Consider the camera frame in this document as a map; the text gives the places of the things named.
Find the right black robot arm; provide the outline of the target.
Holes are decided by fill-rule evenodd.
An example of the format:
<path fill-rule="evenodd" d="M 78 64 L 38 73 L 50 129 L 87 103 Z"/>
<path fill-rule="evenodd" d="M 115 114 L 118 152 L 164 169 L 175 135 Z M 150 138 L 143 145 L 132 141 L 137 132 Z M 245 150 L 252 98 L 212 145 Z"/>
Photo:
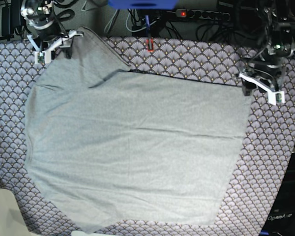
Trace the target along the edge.
<path fill-rule="evenodd" d="M 71 9 L 76 0 L 64 4 L 61 0 L 24 0 L 20 6 L 20 16 L 35 30 L 29 33 L 27 40 L 34 49 L 35 63 L 50 63 L 57 50 L 64 53 L 66 59 L 72 58 L 73 40 L 84 34 L 77 30 L 68 30 L 63 22 L 75 16 Z"/>

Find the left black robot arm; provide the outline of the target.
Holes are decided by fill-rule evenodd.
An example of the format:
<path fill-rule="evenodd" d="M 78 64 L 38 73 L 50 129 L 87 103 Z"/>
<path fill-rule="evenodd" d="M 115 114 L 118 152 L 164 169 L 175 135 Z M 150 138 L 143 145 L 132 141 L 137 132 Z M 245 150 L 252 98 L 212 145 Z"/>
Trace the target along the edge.
<path fill-rule="evenodd" d="M 244 96 L 258 89 L 267 94 L 271 105 L 285 103 L 282 90 L 283 60 L 295 57 L 295 15 L 288 0 L 258 0 L 256 12 L 263 31 L 258 37 L 260 49 L 239 69 Z"/>

